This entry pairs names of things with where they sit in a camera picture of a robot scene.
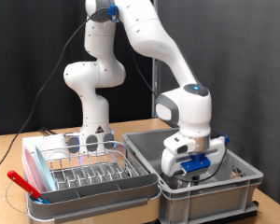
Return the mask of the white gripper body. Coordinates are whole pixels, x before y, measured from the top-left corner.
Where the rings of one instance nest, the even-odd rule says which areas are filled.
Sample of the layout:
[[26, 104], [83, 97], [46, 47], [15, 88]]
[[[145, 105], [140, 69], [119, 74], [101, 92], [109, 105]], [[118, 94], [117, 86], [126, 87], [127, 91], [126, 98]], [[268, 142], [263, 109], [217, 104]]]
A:
[[200, 175], [209, 167], [218, 168], [225, 153], [223, 136], [190, 138], [172, 135], [164, 140], [161, 170], [167, 176]]

